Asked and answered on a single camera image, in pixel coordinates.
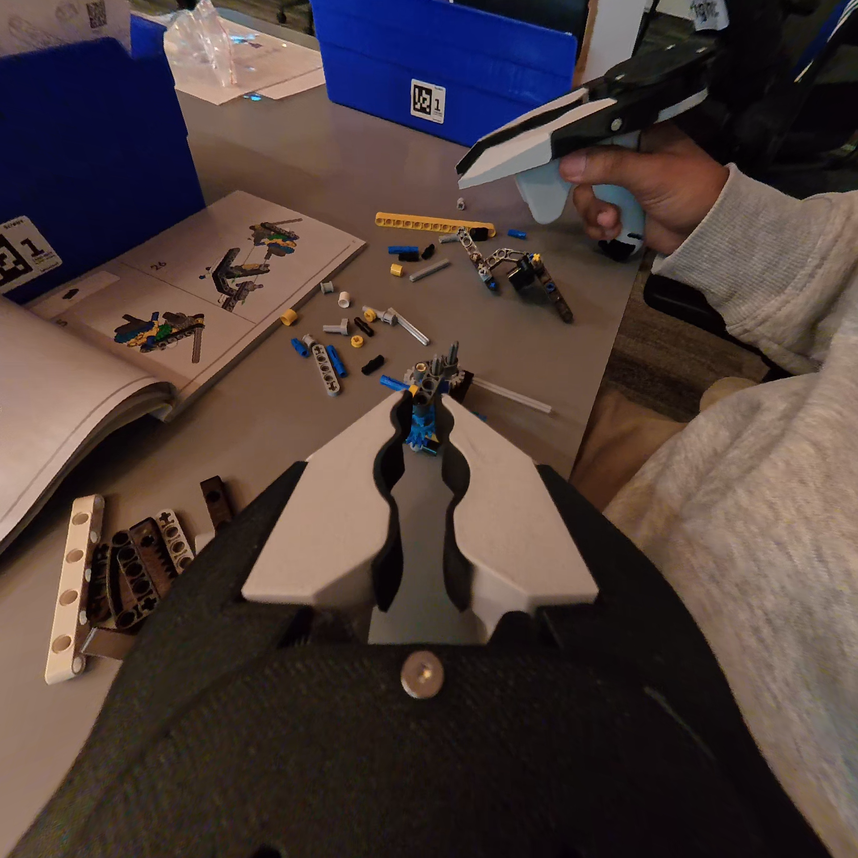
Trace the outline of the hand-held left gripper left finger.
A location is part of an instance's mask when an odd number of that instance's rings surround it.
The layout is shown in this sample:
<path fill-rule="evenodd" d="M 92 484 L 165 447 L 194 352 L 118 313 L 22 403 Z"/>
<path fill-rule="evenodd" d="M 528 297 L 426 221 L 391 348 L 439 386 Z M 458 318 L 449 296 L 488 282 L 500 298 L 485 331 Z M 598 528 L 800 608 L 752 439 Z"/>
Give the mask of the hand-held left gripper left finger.
<path fill-rule="evenodd" d="M 392 489 L 413 398 L 388 396 L 310 455 L 242 589 L 248 601 L 387 611 L 402 582 Z"/>

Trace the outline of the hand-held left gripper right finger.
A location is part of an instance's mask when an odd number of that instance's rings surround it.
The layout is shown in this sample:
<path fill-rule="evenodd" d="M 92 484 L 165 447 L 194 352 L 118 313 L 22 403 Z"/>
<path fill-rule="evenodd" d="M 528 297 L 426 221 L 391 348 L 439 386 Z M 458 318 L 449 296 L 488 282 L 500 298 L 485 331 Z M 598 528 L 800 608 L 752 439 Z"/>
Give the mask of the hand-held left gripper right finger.
<path fill-rule="evenodd" d="M 598 587 L 530 456 L 449 395 L 443 568 L 451 602 L 471 612 L 486 643 L 505 614 L 591 604 Z"/>

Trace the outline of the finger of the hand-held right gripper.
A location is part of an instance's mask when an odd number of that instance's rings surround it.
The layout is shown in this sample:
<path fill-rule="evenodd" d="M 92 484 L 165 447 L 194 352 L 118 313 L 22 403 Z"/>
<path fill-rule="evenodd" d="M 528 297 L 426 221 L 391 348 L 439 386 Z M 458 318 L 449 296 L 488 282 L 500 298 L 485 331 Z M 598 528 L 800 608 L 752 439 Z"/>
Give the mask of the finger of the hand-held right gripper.
<path fill-rule="evenodd" d="M 472 147 L 456 165 L 459 188 L 514 176 L 606 140 L 621 112 L 617 102 L 617 99 L 588 100 L 562 118 L 497 146 L 483 151 L 474 151 Z"/>
<path fill-rule="evenodd" d="M 578 88 L 567 93 L 533 111 L 521 115 L 496 131 L 483 136 L 474 144 L 474 151 L 483 151 L 488 147 L 497 146 L 526 131 L 540 128 L 558 118 L 562 118 L 566 113 L 586 103 L 588 99 L 588 88 Z"/>

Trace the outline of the blue gear lego assembly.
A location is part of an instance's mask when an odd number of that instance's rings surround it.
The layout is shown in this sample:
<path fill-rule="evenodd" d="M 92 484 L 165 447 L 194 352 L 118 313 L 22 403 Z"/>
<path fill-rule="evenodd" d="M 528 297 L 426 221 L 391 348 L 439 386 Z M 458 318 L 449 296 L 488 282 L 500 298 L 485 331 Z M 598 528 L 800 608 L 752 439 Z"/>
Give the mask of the blue gear lego assembly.
<path fill-rule="evenodd" d="M 455 402 L 463 404 L 474 386 L 537 412 L 552 414 L 550 405 L 479 379 L 473 372 L 462 369 L 458 353 L 459 341 L 453 341 L 446 353 L 416 362 L 403 379 L 387 374 L 379 377 L 385 388 L 412 395 L 412 416 L 405 443 L 413 451 L 437 455 L 441 445 L 437 434 L 437 406 L 442 395 L 450 395 Z"/>

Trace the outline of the person's right forearm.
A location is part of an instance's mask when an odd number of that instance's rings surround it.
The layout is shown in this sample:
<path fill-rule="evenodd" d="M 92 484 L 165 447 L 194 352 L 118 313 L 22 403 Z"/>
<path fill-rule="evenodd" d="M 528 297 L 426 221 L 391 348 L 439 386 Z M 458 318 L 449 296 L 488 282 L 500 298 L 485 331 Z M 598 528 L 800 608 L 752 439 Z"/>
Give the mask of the person's right forearm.
<path fill-rule="evenodd" d="M 856 190 L 799 200 L 728 169 L 714 207 L 653 271 L 698 290 L 730 335 L 783 369 L 856 387 Z"/>

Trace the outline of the yellow long lego beam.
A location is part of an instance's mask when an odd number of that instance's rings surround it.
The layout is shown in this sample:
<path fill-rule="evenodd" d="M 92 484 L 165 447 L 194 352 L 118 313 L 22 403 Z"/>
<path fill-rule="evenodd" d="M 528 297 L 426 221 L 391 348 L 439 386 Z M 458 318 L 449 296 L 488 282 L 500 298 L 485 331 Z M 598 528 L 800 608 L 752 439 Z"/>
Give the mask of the yellow long lego beam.
<path fill-rule="evenodd" d="M 455 233 L 459 229 L 482 230 L 488 238 L 493 238 L 496 228 L 491 222 L 458 220 L 452 218 L 434 218 L 413 214 L 398 214 L 378 211 L 374 218 L 378 227 L 407 229 L 415 231 L 433 231 L 437 233 Z"/>

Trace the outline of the black grey lego linkage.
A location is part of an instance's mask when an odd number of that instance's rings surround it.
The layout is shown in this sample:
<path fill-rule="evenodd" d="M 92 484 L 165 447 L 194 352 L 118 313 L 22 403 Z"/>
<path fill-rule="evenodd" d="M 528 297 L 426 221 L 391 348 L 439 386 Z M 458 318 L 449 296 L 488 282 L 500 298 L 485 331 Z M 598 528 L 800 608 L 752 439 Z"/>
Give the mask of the black grey lego linkage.
<path fill-rule="evenodd" d="M 544 295 L 563 323 L 568 325 L 574 323 L 572 309 L 546 268 L 540 254 L 500 248 L 485 257 L 479 250 L 470 229 L 460 227 L 455 234 L 480 280 L 491 292 L 497 293 L 499 290 L 495 270 L 506 266 L 507 280 L 517 293 L 522 294 L 531 287 L 536 288 Z"/>

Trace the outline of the grey five-hole lego beam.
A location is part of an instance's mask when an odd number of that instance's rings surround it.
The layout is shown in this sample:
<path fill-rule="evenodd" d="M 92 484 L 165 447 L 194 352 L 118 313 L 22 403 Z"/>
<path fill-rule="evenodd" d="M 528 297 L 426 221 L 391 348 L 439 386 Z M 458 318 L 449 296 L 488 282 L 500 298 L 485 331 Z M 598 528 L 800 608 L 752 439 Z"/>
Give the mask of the grey five-hole lego beam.
<path fill-rule="evenodd" d="M 316 341 L 311 345 L 310 350 L 327 394 L 332 397 L 338 396 L 341 386 L 326 347 Z"/>

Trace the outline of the lego instruction booklet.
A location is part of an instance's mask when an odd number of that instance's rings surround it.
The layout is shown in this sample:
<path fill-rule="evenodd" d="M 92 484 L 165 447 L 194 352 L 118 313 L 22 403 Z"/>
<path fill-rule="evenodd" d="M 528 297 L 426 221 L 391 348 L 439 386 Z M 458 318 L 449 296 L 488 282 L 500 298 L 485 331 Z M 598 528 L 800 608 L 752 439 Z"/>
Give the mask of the lego instruction booklet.
<path fill-rule="evenodd" d="M 236 190 L 29 306 L 2 297 L 2 550 L 106 436 L 170 420 L 364 247 Z"/>

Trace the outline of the white long lego beam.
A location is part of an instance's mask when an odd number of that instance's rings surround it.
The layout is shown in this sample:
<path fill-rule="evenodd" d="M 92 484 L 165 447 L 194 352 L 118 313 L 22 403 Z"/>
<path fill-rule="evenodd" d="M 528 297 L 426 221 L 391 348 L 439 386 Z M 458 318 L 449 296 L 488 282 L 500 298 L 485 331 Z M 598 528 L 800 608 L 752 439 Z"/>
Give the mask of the white long lego beam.
<path fill-rule="evenodd" d="M 98 494 L 75 499 L 72 504 L 46 660 L 48 685 L 75 678 L 86 665 L 81 647 L 90 632 L 88 589 L 93 552 L 101 540 L 104 505 Z"/>

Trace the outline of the person's right hand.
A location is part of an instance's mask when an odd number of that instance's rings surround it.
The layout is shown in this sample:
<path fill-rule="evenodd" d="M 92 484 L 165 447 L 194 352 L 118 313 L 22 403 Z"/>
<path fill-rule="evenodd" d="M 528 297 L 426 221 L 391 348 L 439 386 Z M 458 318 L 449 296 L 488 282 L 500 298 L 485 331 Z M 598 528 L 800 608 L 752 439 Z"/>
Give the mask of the person's right hand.
<path fill-rule="evenodd" d="M 585 232 L 596 241 L 618 240 L 624 218 L 595 195 L 597 185 L 627 189 L 645 214 L 644 242 L 670 255 L 715 205 L 730 171 L 672 123 L 660 123 L 640 138 L 640 151 L 595 146 L 564 156 L 559 163 Z"/>

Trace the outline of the white board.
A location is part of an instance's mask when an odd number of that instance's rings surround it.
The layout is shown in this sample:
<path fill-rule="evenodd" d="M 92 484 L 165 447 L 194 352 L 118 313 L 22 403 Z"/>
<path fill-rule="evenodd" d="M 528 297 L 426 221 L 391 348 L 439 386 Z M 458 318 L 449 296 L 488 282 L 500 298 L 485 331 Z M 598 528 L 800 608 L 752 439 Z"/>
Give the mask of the white board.
<path fill-rule="evenodd" d="M 585 16 L 585 29 L 579 40 L 578 55 L 572 79 L 572 88 L 579 88 L 585 81 L 601 76 L 606 70 L 601 47 L 602 24 L 607 24 L 608 1 L 588 1 Z"/>

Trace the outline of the blue storage bin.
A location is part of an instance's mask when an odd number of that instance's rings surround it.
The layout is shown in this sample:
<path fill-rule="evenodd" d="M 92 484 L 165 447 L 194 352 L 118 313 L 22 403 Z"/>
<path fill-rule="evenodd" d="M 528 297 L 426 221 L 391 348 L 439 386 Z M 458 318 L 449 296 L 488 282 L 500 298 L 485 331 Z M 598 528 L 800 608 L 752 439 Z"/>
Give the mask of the blue storage bin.
<path fill-rule="evenodd" d="M 205 207 L 164 50 L 131 16 L 104 37 L 2 58 L 2 295 L 22 305 Z"/>
<path fill-rule="evenodd" d="M 311 8 L 331 101 L 467 147 L 572 86 L 573 33 L 452 2 Z"/>

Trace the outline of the person's grey zip hoodie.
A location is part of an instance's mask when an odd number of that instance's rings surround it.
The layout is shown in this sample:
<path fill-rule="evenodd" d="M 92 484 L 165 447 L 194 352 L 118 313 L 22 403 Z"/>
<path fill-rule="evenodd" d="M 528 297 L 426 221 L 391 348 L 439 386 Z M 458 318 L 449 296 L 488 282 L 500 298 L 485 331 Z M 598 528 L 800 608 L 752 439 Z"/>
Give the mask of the person's grey zip hoodie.
<path fill-rule="evenodd" d="M 606 510 L 681 596 L 831 854 L 856 856 L 856 324 L 815 373 L 727 396 Z"/>

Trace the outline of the white paper sheets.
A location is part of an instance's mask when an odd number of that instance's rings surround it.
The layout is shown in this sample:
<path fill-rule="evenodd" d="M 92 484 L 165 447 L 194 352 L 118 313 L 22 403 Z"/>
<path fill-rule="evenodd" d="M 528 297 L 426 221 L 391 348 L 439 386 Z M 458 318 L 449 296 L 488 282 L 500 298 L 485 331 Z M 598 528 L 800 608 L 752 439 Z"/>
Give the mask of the white paper sheets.
<path fill-rule="evenodd" d="M 193 72 L 172 65 L 176 90 L 222 105 L 247 93 L 282 83 L 308 82 L 312 74 L 323 69 L 319 51 L 277 39 L 271 44 L 257 40 L 233 42 L 231 59 L 233 79 L 227 85 L 221 84 L 209 66 Z"/>

